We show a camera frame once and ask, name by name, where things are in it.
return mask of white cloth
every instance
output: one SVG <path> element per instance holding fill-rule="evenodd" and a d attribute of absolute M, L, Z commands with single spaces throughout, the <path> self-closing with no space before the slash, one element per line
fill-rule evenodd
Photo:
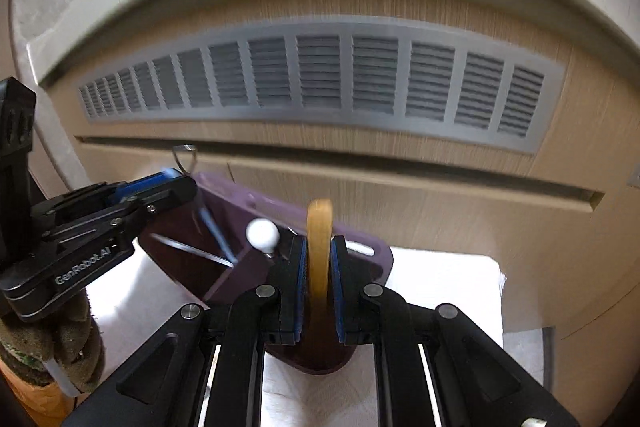
<path fill-rule="evenodd" d="M 198 300 L 173 282 L 135 242 L 136 252 L 87 286 L 92 313 L 106 347 L 110 375 L 171 315 Z M 504 275 L 481 255 L 393 248 L 386 286 L 419 306 L 458 306 L 502 345 Z M 360 346 L 336 373 L 300 373 L 270 355 L 264 360 L 262 427 L 369 427 L 378 406 L 372 346 Z"/>

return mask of metal screw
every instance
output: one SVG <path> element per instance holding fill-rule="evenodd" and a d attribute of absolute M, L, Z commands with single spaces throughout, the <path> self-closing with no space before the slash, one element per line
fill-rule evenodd
<path fill-rule="evenodd" d="M 545 427 L 546 421 L 538 418 L 527 418 L 522 422 L 522 427 Z"/>
<path fill-rule="evenodd" d="M 262 284 L 255 289 L 255 294 L 262 298 L 271 297 L 274 293 L 276 293 L 276 288 L 270 284 Z"/>
<path fill-rule="evenodd" d="M 369 297 L 380 297 L 384 291 L 380 284 L 375 283 L 367 284 L 362 290 L 364 291 L 364 295 Z"/>
<path fill-rule="evenodd" d="M 180 315 L 182 315 L 182 318 L 190 321 L 200 315 L 200 306 L 197 304 L 185 304 L 180 309 Z"/>
<path fill-rule="evenodd" d="M 458 308 L 453 304 L 443 304 L 438 308 L 438 313 L 444 319 L 455 319 L 458 316 Z"/>

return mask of metal ring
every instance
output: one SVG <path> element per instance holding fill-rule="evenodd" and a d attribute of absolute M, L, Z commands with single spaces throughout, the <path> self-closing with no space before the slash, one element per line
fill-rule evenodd
<path fill-rule="evenodd" d="M 196 164 L 198 163 L 198 149 L 196 146 L 194 145 L 176 145 L 175 147 L 173 147 L 172 149 L 172 153 L 174 154 L 174 160 L 175 160 L 175 164 L 178 166 L 178 169 L 180 169 L 180 172 L 182 174 L 185 174 L 187 176 L 191 176 L 191 174 L 193 173 L 193 171 L 196 168 Z M 185 169 L 182 166 L 182 163 L 180 162 L 180 160 L 178 159 L 178 152 L 191 152 L 191 164 L 189 165 L 188 169 Z"/>

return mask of vent grille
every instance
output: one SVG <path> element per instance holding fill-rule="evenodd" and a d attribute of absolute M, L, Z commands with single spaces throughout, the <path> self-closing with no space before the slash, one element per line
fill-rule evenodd
<path fill-rule="evenodd" d="M 353 108 L 393 114 L 398 39 L 353 37 Z"/>
<path fill-rule="evenodd" d="M 291 102 L 284 38 L 249 41 L 249 53 L 258 103 L 265 106 Z"/>
<path fill-rule="evenodd" d="M 521 66 L 513 68 L 511 86 L 504 104 L 498 132 L 527 136 L 531 120 L 538 106 L 540 91 L 545 77 Z"/>
<path fill-rule="evenodd" d="M 156 86 L 154 86 L 149 65 L 146 62 L 143 64 L 136 64 L 133 66 L 133 70 L 136 73 L 136 78 L 138 79 L 138 85 L 140 86 L 140 92 L 142 93 L 142 99 L 145 101 L 146 108 L 151 110 L 160 109 L 160 101 L 158 100 Z"/>
<path fill-rule="evenodd" d="M 178 61 L 191 107 L 211 107 L 213 101 L 200 50 L 178 53 Z"/>
<path fill-rule="evenodd" d="M 466 56 L 456 123 L 487 129 L 500 89 L 504 61 L 486 55 Z"/>
<path fill-rule="evenodd" d="M 407 116 L 444 120 L 454 56 L 454 48 L 412 42 Z"/>
<path fill-rule="evenodd" d="M 249 100 L 244 86 L 244 74 L 237 42 L 210 46 L 209 55 L 216 77 L 220 105 L 247 105 Z"/>
<path fill-rule="evenodd" d="M 340 37 L 298 37 L 302 105 L 340 109 Z"/>
<path fill-rule="evenodd" d="M 361 125 L 534 153 L 563 76 L 545 57 L 471 32 L 318 16 L 163 42 L 82 79 L 78 100 L 90 121 Z"/>

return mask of gloved hand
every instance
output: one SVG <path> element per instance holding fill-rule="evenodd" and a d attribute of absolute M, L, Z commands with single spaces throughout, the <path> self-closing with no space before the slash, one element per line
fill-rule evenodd
<path fill-rule="evenodd" d="M 15 314 L 0 319 L 0 359 L 21 380 L 41 387 L 53 381 L 42 362 L 55 359 L 78 391 L 93 391 L 104 370 L 104 345 L 86 291 L 35 323 Z"/>

